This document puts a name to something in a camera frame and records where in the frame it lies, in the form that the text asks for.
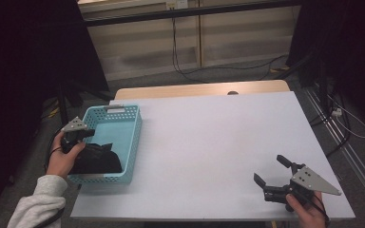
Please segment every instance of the blue plastic basket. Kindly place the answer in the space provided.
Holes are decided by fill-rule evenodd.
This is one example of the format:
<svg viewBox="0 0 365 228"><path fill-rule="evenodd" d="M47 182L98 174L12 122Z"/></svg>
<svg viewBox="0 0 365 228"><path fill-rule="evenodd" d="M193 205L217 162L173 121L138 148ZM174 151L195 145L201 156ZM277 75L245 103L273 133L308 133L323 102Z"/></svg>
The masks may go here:
<svg viewBox="0 0 365 228"><path fill-rule="evenodd" d="M83 122L89 129L96 130L94 136L85 138L85 142L99 145L113 143L111 151L120 158L123 172L72 174L67 177L75 183L130 183L142 125L139 107L134 104L93 106L87 110Z"/></svg>

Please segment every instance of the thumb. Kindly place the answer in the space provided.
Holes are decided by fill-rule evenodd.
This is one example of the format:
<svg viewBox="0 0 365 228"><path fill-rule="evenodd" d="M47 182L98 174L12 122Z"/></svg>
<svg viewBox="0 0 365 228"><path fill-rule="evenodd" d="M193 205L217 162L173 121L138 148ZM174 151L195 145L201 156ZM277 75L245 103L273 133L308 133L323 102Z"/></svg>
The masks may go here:
<svg viewBox="0 0 365 228"><path fill-rule="evenodd" d="M85 149L86 143L85 142L79 142L75 144L72 149L70 149L69 153L67 153L67 156L69 156L71 159L75 160L78 154Z"/></svg>
<svg viewBox="0 0 365 228"><path fill-rule="evenodd" d="M309 214L306 212L306 210L303 208L303 206L298 202L298 200L292 195L288 194L286 195L286 200L289 203L289 205L293 208L293 210L298 213L298 216L300 218L308 217Z"/></svg>

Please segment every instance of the person's arm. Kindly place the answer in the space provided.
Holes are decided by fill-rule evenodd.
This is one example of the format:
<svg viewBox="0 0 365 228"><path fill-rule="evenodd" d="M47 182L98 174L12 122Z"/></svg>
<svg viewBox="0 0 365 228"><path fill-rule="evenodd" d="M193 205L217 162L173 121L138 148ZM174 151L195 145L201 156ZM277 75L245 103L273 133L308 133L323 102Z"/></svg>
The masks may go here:
<svg viewBox="0 0 365 228"><path fill-rule="evenodd" d="M66 201L62 197L67 189L65 179L79 152L85 148L85 143L76 144L69 153L64 154L61 149L63 137L63 132L55 137L46 175L38 179L32 196L19 200L8 227L37 227L55 218L57 213L65 207ZM47 227L61 227L61 220L56 219Z"/></svg>
<svg viewBox="0 0 365 228"><path fill-rule="evenodd" d="M315 192L318 199L313 198L313 203L320 209L323 208L322 195L320 192ZM289 205L298 214L298 222L301 228L325 228L325 217L314 206L305 204L304 207L291 194L286 195L286 200Z"/></svg>

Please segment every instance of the black object in basket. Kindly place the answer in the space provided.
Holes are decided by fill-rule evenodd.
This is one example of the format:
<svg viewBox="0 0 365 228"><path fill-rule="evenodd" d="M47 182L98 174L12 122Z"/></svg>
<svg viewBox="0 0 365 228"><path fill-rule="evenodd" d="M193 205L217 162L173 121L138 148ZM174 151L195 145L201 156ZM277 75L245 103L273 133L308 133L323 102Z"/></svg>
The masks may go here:
<svg viewBox="0 0 365 228"><path fill-rule="evenodd" d="M69 174L121 173L123 168L118 155L111 151L112 143L87 144L76 158Z"/></svg>

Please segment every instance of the white sleeve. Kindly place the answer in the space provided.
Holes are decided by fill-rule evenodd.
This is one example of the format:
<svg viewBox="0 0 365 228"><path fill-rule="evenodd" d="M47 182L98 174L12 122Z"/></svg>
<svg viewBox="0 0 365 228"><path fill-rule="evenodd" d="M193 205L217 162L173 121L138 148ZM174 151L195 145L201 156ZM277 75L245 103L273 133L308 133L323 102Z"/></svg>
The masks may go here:
<svg viewBox="0 0 365 228"><path fill-rule="evenodd" d="M61 197L67 189L67 182L55 175L45 175L38 179L34 194L21 198L11 216L8 227L35 227L57 214L65 207L65 198ZM57 219L48 227L61 227Z"/></svg>

